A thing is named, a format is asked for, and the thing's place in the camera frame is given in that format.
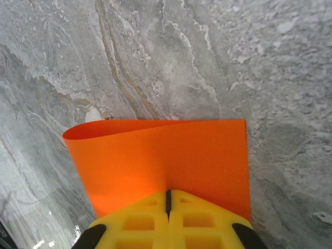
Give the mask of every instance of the stone texture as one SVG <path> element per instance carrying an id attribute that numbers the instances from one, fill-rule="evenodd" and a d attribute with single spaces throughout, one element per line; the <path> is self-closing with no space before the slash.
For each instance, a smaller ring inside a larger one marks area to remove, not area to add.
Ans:
<path id="1" fill-rule="evenodd" d="M 69 248 L 94 219 L 67 128 L 245 118 L 255 229 L 331 248 L 331 1 L 0 0 L 0 17 L 0 217 L 21 247 Z"/>

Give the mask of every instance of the orange sheet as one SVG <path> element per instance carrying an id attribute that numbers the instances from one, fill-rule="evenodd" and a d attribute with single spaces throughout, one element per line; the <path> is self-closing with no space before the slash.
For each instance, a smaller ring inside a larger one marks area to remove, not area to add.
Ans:
<path id="1" fill-rule="evenodd" d="M 244 120 L 104 120 L 63 138 L 97 217 L 179 189 L 250 219 Z"/>

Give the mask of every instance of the marble wall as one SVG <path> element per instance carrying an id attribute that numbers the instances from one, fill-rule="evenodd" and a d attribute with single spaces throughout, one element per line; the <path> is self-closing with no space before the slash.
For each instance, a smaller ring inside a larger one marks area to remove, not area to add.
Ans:
<path id="1" fill-rule="evenodd" d="M 332 2 L 0 0 L 0 218 L 70 248 L 94 213 L 61 139 L 105 118 L 245 118 L 253 225 L 332 247 Z"/>

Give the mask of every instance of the curled orange paper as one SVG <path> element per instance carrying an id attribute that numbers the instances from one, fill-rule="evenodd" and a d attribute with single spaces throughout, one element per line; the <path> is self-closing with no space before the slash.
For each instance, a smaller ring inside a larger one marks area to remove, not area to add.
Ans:
<path id="1" fill-rule="evenodd" d="M 250 220 L 244 120 L 104 120 L 63 138 L 97 217 L 179 189 Z"/>

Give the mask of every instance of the yellow plastic part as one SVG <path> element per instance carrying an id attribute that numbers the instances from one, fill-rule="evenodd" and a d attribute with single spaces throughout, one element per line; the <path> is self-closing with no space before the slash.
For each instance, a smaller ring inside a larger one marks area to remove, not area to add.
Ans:
<path id="1" fill-rule="evenodd" d="M 239 215 L 180 190 L 172 190 L 168 221 L 165 192 L 104 216 L 96 249 L 244 249 L 233 223 L 251 224 Z"/>

